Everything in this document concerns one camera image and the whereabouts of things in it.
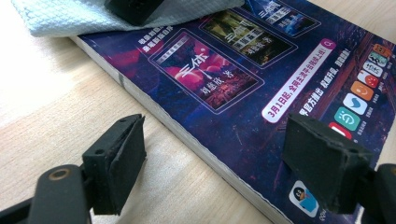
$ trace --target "logo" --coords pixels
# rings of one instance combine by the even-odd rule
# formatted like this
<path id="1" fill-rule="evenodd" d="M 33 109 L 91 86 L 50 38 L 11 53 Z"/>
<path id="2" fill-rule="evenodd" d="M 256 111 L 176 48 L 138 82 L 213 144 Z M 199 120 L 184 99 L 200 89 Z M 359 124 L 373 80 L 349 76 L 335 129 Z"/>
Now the logo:
<path id="1" fill-rule="evenodd" d="M 371 88 L 375 88 L 378 85 L 378 78 L 371 75 L 370 73 L 361 70 L 358 74 L 358 80 Z"/>
<path id="2" fill-rule="evenodd" d="M 380 68 L 378 65 L 374 64 L 374 63 L 370 63 L 370 62 L 366 62 L 363 65 L 364 70 L 366 70 L 367 72 L 375 75 L 376 77 L 381 77 L 382 75 L 382 68 Z"/>
<path id="3" fill-rule="evenodd" d="M 333 129 L 334 131 L 340 133 L 341 135 L 343 135 L 345 138 L 347 139 L 352 139 L 352 134 L 347 131 L 347 129 L 343 128 L 341 125 L 335 123 L 335 122 L 331 122 L 329 124 L 329 127 L 331 129 Z"/>
<path id="4" fill-rule="evenodd" d="M 319 209 L 318 201 L 300 180 L 297 180 L 291 189 L 289 199 L 310 217 L 317 215 Z"/>
<path id="5" fill-rule="evenodd" d="M 369 55 L 369 60 L 372 61 L 373 63 L 378 64 L 380 67 L 385 67 L 387 65 L 388 60 L 379 55 L 378 53 L 372 51 Z"/>
<path id="6" fill-rule="evenodd" d="M 359 81 L 355 81 L 350 90 L 363 100 L 370 101 L 374 91 Z"/>
<path id="7" fill-rule="evenodd" d="M 382 55 L 386 58 L 392 56 L 392 51 L 390 49 L 387 49 L 384 46 L 379 45 L 379 44 L 374 45 L 373 51 L 379 53 L 380 55 Z"/>
<path id="8" fill-rule="evenodd" d="M 341 106 L 334 115 L 335 120 L 348 128 L 350 131 L 355 131 L 358 128 L 361 119 L 352 111 Z"/>
<path id="9" fill-rule="evenodd" d="M 352 93 L 348 93 L 346 95 L 346 98 L 344 99 L 343 103 L 349 109 L 355 111 L 357 114 L 360 115 L 364 114 L 364 111 L 366 111 L 367 108 L 367 103 Z"/>

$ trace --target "movie poster thumbnail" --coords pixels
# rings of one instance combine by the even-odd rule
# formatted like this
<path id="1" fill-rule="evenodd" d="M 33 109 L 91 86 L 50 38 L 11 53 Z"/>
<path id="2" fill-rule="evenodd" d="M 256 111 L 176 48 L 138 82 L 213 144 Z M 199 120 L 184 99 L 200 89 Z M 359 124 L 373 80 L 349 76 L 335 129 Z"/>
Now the movie poster thumbnail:
<path id="1" fill-rule="evenodd" d="M 187 31 L 149 60 L 215 114 L 263 84 Z"/>
<path id="2" fill-rule="evenodd" d="M 319 21 L 280 1 L 248 0 L 246 2 L 246 7 L 250 7 L 256 17 L 292 37 L 302 35 L 320 25 Z"/>
<path id="3" fill-rule="evenodd" d="M 258 66 L 279 59 L 294 46 L 231 10 L 216 13 L 201 27 Z"/>

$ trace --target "light blue cloth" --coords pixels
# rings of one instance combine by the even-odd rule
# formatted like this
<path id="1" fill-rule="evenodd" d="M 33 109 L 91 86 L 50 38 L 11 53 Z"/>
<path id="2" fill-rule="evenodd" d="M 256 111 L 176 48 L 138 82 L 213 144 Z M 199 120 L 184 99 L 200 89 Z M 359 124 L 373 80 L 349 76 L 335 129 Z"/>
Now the light blue cloth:
<path id="1" fill-rule="evenodd" d="M 129 31 L 179 24 L 244 0 L 165 0 L 144 27 L 132 26 L 112 14 L 105 0 L 11 0 L 33 36 L 73 36 L 105 31 Z"/>

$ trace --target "purple book cover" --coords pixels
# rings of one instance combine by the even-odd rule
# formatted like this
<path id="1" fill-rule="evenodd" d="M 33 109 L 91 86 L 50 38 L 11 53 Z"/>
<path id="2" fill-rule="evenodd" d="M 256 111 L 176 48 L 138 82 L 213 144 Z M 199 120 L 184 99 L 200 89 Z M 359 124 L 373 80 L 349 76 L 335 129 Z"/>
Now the purple book cover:
<path id="1" fill-rule="evenodd" d="M 395 118 L 393 43 L 305 0 L 250 0 L 178 26 L 79 38 L 287 220 L 357 218 L 359 208 L 321 208 L 281 160 L 287 115 L 368 148 L 374 167 Z"/>

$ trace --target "light wood surface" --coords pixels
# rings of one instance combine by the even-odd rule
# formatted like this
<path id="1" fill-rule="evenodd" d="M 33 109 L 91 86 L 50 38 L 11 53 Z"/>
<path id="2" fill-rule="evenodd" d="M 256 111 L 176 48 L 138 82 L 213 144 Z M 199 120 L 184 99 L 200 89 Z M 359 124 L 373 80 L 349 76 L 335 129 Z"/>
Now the light wood surface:
<path id="1" fill-rule="evenodd" d="M 312 0 L 396 43 L 393 0 Z M 81 154 L 114 121 L 141 113 L 148 159 L 120 217 L 93 223 L 270 223 L 68 38 L 29 35 L 0 1 L 0 210 L 33 196 L 48 169 Z M 392 129 L 382 162 L 396 162 Z"/>

